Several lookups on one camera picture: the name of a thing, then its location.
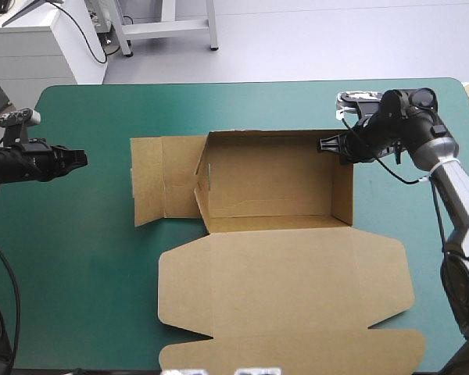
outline gray floor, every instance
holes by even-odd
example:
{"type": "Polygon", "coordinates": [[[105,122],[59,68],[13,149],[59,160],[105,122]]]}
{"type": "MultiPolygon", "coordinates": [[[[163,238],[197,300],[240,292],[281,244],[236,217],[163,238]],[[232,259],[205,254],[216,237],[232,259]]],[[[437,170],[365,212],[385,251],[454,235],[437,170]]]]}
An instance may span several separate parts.
{"type": "MultiPolygon", "coordinates": [[[[106,84],[454,77],[469,81],[469,2],[217,0],[220,50],[207,35],[134,41],[106,84]]],[[[135,22],[159,4],[122,0],[135,22]]],[[[181,19],[204,0],[178,0],[181,19]]]]}

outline box lid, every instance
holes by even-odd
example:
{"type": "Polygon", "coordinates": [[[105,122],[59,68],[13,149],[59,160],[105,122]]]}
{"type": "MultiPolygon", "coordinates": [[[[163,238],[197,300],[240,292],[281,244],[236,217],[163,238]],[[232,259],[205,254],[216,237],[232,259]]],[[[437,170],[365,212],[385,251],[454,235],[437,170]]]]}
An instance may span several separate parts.
{"type": "Polygon", "coordinates": [[[211,234],[160,257],[159,318],[213,339],[168,346],[160,363],[408,375],[421,334],[368,327],[413,303],[396,240],[351,227],[211,234]]]}

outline wire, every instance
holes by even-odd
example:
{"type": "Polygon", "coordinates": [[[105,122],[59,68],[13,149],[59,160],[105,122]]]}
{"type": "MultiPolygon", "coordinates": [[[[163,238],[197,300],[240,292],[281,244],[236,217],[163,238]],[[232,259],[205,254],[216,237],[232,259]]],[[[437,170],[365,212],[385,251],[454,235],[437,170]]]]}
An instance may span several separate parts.
{"type": "Polygon", "coordinates": [[[439,229],[439,237],[441,239],[442,244],[442,253],[443,253],[443,263],[446,271],[447,278],[442,277],[443,288],[446,291],[446,294],[454,300],[456,306],[460,310],[460,313],[465,316],[465,320],[467,325],[469,326],[469,315],[466,314],[466,308],[462,305],[461,300],[456,297],[455,287],[453,285],[452,279],[450,277],[450,268],[449,268],[449,252],[445,250],[446,244],[446,236],[445,236],[445,227],[443,226],[442,214],[441,210],[439,209],[439,202],[438,202],[438,194],[436,191],[436,184],[433,180],[433,177],[429,179],[431,182],[431,192],[432,192],[432,201],[435,206],[436,211],[436,219],[438,220],[438,229],[439,229]]]}
{"type": "Polygon", "coordinates": [[[7,270],[7,273],[9,274],[10,280],[13,283],[14,298],[16,300],[16,331],[14,334],[12,358],[10,359],[9,368],[8,368],[9,373],[10,373],[12,372],[12,369],[14,367],[14,362],[16,361],[16,356],[17,356],[17,349],[19,347],[19,338],[20,338],[20,333],[21,333],[21,297],[19,293],[19,286],[17,284],[16,275],[14,274],[13,268],[10,266],[9,261],[5,257],[2,250],[0,250],[0,260],[2,261],[5,269],[7,270]]]}
{"type": "Polygon", "coordinates": [[[106,53],[106,56],[111,56],[111,55],[114,55],[114,54],[115,54],[115,53],[117,53],[119,50],[120,50],[120,46],[118,46],[118,48],[117,48],[117,49],[115,49],[113,52],[106,53]]]}
{"type": "Polygon", "coordinates": [[[66,14],[69,18],[71,18],[71,20],[74,22],[74,24],[77,26],[78,30],[80,31],[81,36],[84,37],[85,44],[87,45],[88,50],[90,51],[92,57],[94,57],[94,60],[97,61],[99,64],[106,64],[106,63],[108,62],[108,55],[107,55],[106,53],[104,54],[104,60],[99,60],[99,59],[97,58],[97,56],[95,55],[94,51],[92,50],[91,45],[88,43],[87,36],[85,35],[84,31],[81,29],[81,27],[80,27],[80,25],[78,24],[78,22],[77,22],[66,10],[64,10],[63,8],[61,8],[60,6],[58,6],[57,4],[55,4],[55,3],[53,3],[53,2],[50,2],[49,0],[45,0],[45,1],[48,2],[50,5],[55,6],[57,9],[59,9],[61,12],[63,12],[63,13],[66,14]]]}
{"type": "Polygon", "coordinates": [[[132,24],[134,24],[134,19],[133,19],[132,17],[130,17],[130,16],[124,16],[124,18],[128,18],[128,19],[132,22],[132,24]]]}
{"type": "Polygon", "coordinates": [[[10,9],[12,9],[15,4],[16,4],[16,0],[13,0],[13,1],[11,2],[11,4],[9,5],[9,7],[7,8],[7,12],[8,12],[10,9]]]}
{"type": "Polygon", "coordinates": [[[342,119],[342,123],[345,125],[345,127],[348,128],[348,130],[351,131],[351,133],[356,137],[356,139],[357,139],[358,141],[360,141],[360,142],[363,144],[363,146],[365,146],[365,147],[367,148],[367,150],[368,150],[369,153],[372,155],[372,157],[373,157],[375,160],[377,160],[377,161],[379,162],[379,164],[380,164],[385,170],[387,170],[388,173],[389,173],[391,176],[393,176],[393,177],[396,178],[397,180],[399,180],[399,181],[401,181],[401,182],[403,182],[404,184],[407,184],[407,185],[415,185],[415,184],[418,184],[418,183],[420,182],[419,180],[413,180],[413,181],[405,180],[405,179],[402,178],[401,176],[399,176],[399,175],[397,175],[396,173],[394,173],[388,166],[386,166],[386,165],[384,164],[384,162],[382,162],[382,160],[380,160],[380,159],[375,155],[375,153],[370,149],[370,145],[369,145],[366,141],[364,141],[364,140],[362,139],[362,137],[360,137],[360,136],[358,135],[358,133],[355,132],[355,130],[354,130],[353,128],[351,128],[350,125],[347,124],[347,121],[345,121],[345,119],[342,119]]]}

